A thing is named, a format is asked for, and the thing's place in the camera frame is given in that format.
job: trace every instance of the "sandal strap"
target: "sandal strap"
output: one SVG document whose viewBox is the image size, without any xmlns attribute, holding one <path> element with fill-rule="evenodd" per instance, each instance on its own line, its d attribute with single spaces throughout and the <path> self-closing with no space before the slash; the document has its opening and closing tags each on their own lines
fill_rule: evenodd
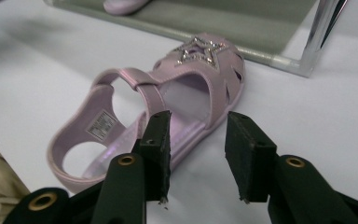
<svg viewBox="0 0 358 224">
<path fill-rule="evenodd" d="M 137 69 L 107 70 L 91 86 L 89 96 L 73 117 L 60 131 L 48 148 L 48 164 L 57 178 L 72 192 L 78 192 L 104 179 L 104 175 L 90 179 L 75 177 L 63 169 L 63 159 L 74 146 L 84 142 L 97 142 L 109 147 L 126 127 L 118 120 L 112 106 L 114 88 L 110 85 L 116 78 L 124 77 L 138 91 L 146 105 L 146 116 L 137 119 L 137 132 L 128 136 L 135 143 L 144 134 L 150 116 L 165 110 L 165 104 L 156 85 L 135 85 L 128 77 L 139 76 Z"/>
<path fill-rule="evenodd" d="M 124 79 L 134 91 L 138 91 L 142 95 L 146 105 L 146 123 L 150 116 L 165 110 L 164 100 L 156 86 L 158 83 L 146 72 L 136 68 L 106 70 L 96 78 L 92 87 L 96 85 L 111 85 L 118 77 Z"/>
</svg>

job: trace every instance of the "star emblem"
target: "star emblem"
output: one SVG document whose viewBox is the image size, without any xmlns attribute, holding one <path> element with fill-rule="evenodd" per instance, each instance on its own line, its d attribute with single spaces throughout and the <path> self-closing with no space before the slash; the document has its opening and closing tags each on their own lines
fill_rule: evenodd
<svg viewBox="0 0 358 224">
<path fill-rule="evenodd" d="M 218 70 L 219 63 L 216 54 L 226 47 L 227 46 L 223 43 L 214 43 L 199 37 L 194 37 L 173 51 L 179 51 L 181 53 L 178 64 L 199 60 Z"/>
</svg>

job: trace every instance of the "brass screw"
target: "brass screw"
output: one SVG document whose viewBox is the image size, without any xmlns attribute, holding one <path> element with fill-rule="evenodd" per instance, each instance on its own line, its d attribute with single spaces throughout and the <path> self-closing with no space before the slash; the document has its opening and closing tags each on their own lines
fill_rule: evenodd
<svg viewBox="0 0 358 224">
<path fill-rule="evenodd" d="M 28 209 L 31 211 L 40 211 L 50 207 L 57 201 L 57 194 L 54 192 L 46 192 L 32 199 L 28 204 Z"/>
<path fill-rule="evenodd" d="M 131 165 L 135 162 L 135 158 L 133 156 L 124 156 L 118 159 L 118 164 L 120 165 Z"/>
<path fill-rule="evenodd" d="M 303 168 L 305 166 L 305 162 L 298 158 L 289 157 L 286 159 L 287 164 L 297 167 L 297 168 Z"/>
</svg>

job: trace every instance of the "pink shoe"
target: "pink shoe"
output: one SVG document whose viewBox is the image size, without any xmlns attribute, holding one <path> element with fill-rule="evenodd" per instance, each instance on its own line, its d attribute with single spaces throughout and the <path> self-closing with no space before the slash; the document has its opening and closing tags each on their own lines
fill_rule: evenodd
<svg viewBox="0 0 358 224">
<path fill-rule="evenodd" d="M 150 0 L 105 0 L 103 7 L 109 14 L 122 16 L 143 7 Z"/>
<path fill-rule="evenodd" d="M 54 174 L 72 192 L 79 192 L 105 177 L 109 162 L 131 152 L 142 138 L 149 118 L 170 110 L 171 168 L 205 136 L 216 129 L 238 102 L 243 88 L 243 59 L 224 38 L 201 34 L 159 60 L 154 70 L 110 69 L 91 86 L 85 103 L 54 137 L 48 163 Z M 146 110 L 130 127 L 116 117 L 112 107 L 118 77 L 123 78 L 145 102 Z M 89 166 L 83 177 L 68 175 L 62 168 L 68 151 L 84 142 L 97 142 L 107 149 Z"/>
</svg>

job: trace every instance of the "white surface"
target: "white surface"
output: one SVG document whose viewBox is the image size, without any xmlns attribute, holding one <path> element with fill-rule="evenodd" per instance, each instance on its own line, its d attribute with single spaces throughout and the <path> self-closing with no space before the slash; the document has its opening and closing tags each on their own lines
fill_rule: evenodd
<svg viewBox="0 0 358 224">
<path fill-rule="evenodd" d="M 180 44 L 42 1 L 3 1 L 1 153 L 30 190 L 61 187 L 48 168 L 46 149 L 83 102 L 93 78 L 110 67 L 148 71 Z M 344 9 L 311 78 L 245 63 L 245 90 L 235 111 L 255 120 L 279 154 L 311 161 L 334 189 L 358 200 L 358 0 Z M 123 106 L 115 110 L 129 124 L 142 101 L 124 84 L 117 92 Z M 139 104 L 128 103 L 134 100 Z M 179 165 L 169 211 L 150 203 L 148 223 L 270 223 L 266 203 L 238 200 L 224 157 L 225 134 L 226 123 Z M 91 160 L 81 153 L 74 158 L 69 166 Z"/>
</svg>

